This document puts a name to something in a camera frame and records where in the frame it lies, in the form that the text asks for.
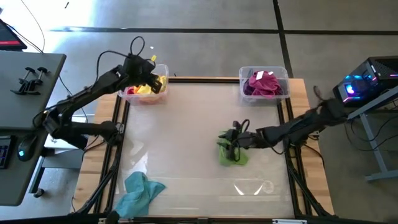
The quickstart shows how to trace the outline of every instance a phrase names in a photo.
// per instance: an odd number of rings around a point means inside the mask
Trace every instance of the clear plastic container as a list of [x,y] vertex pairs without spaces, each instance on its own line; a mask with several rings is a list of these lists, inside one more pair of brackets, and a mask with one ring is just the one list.
[[167,92],[169,91],[169,68],[167,65],[163,64],[156,65],[152,73],[166,76],[166,90],[164,92],[158,94],[126,94],[127,87],[123,91],[119,91],[118,95],[126,99],[132,105],[154,105],[164,102],[167,97]]
[[[276,79],[278,79],[283,94],[271,97],[245,95],[243,92],[243,86],[251,76],[251,74],[249,74],[250,69],[253,69],[253,73],[258,71],[274,72],[273,75],[275,75]],[[279,103],[282,99],[290,97],[289,76],[287,75],[287,71],[284,67],[242,67],[239,69],[239,88],[241,90],[242,98],[250,103]]]

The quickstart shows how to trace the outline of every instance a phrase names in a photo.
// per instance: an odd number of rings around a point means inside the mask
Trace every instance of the blue cloth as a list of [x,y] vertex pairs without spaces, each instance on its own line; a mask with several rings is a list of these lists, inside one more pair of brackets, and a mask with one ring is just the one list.
[[132,173],[125,181],[127,194],[116,205],[115,211],[121,218],[134,218],[148,215],[149,203],[166,186],[148,181],[143,172]]

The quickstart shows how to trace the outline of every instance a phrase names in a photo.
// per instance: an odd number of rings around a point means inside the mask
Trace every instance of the yellow cloth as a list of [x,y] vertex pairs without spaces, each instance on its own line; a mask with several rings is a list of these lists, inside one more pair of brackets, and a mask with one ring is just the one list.
[[[166,76],[165,75],[159,76],[157,78],[157,80],[159,82],[161,82],[161,84],[162,84],[162,87],[160,88],[160,92],[162,93],[166,90]],[[139,89],[137,90],[137,92],[134,91],[134,93],[136,93],[136,94],[155,94],[154,92],[152,92],[152,90],[150,90],[149,85],[140,86]]]

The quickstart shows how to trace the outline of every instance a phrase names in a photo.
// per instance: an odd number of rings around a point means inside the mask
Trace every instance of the mouse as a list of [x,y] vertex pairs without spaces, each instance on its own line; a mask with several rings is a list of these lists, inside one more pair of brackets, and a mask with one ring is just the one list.
[[18,146],[18,159],[20,161],[29,161],[35,152],[35,142],[37,136],[35,134],[28,134],[25,136]]

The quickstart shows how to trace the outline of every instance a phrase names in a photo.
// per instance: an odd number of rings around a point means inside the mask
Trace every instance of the wooden table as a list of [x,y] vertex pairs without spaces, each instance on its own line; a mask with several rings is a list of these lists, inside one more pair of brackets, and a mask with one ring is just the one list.
[[[172,77],[172,78],[189,78],[189,77]],[[304,114],[306,110],[310,108],[307,92],[305,90],[304,80],[298,78],[291,78],[289,80],[290,85],[290,100],[292,104],[292,110],[294,116],[299,116]],[[113,115],[113,109],[116,101],[116,94],[104,95],[98,101],[98,106],[95,113],[94,123],[101,123],[106,120],[111,120]],[[122,100],[121,107],[119,110],[118,121],[121,121],[123,108],[125,101]],[[282,107],[284,110],[284,118],[288,120],[286,104],[283,101]],[[307,143],[310,147],[319,151],[319,146],[316,141],[311,139]],[[101,168],[104,161],[106,146],[100,146],[92,151],[85,154],[83,163],[81,165],[80,174],[78,182],[76,185],[76,190],[74,194],[73,204],[76,209],[79,209],[86,200],[93,193],[94,189],[97,187],[100,181]],[[113,148],[113,154],[111,157],[111,162],[113,161],[113,155],[116,148]],[[328,184],[326,181],[325,171],[323,169],[322,160],[310,149],[302,148],[302,161],[305,173],[305,178],[307,181],[308,188],[314,194],[315,198],[322,204],[323,208],[329,213],[333,212],[333,207],[330,200],[330,194],[328,189]],[[304,210],[304,201],[300,188],[296,185],[297,195],[299,199],[299,207],[301,211]],[[109,184],[104,190],[101,211],[106,206],[106,199],[108,198]]]

